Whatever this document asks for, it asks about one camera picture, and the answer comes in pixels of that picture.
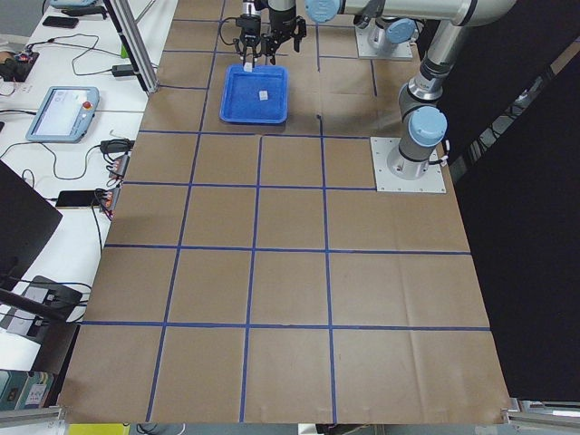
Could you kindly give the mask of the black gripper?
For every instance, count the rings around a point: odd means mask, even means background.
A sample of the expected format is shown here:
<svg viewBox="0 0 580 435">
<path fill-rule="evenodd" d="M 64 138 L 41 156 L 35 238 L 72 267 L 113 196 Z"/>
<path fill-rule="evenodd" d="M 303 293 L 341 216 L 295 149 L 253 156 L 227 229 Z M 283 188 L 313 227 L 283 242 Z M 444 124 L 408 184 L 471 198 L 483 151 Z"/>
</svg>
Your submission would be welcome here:
<svg viewBox="0 0 580 435">
<path fill-rule="evenodd" d="M 251 51 L 252 64 L 256 64 L 261 56 L 261 15 L 241 14 L 235 24 L 240 29 L 240 35 L 233 43 L 241 63 L 246 63 L 248 51 Z"/>
<path fill-rule="evenodd" d="M 306 22 L 300 15 L 285 21 L 272 20 L 270 31 L 262 34 L 262 54 L 272 65 L 276 65 L 276 52 L 282 44 L 292 40 L 294 51 L 299 53 L 301 42 L 306 36 Z"/>
</svg>

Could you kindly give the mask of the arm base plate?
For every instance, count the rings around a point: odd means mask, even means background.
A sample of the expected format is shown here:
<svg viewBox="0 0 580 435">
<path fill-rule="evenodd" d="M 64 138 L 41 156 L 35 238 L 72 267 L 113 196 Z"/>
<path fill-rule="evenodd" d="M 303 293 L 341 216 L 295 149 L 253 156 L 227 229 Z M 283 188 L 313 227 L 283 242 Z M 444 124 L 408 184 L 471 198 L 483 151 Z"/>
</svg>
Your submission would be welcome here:
<svg viewBox="0 0 580 435">
<path fill-rule="evenodd" d="M 356 29 L 355 37 L 360 59 L 410 62 L 413 58 L 409 42 L 391 43 L 379 27 Z"/>
<path fill-rule="evenodd" d="M 395 194 L 446 194 L 440 165 L 412 162 L 399 150 L 400 138 L 370 137 L 376 190 Z"/>
</svg>

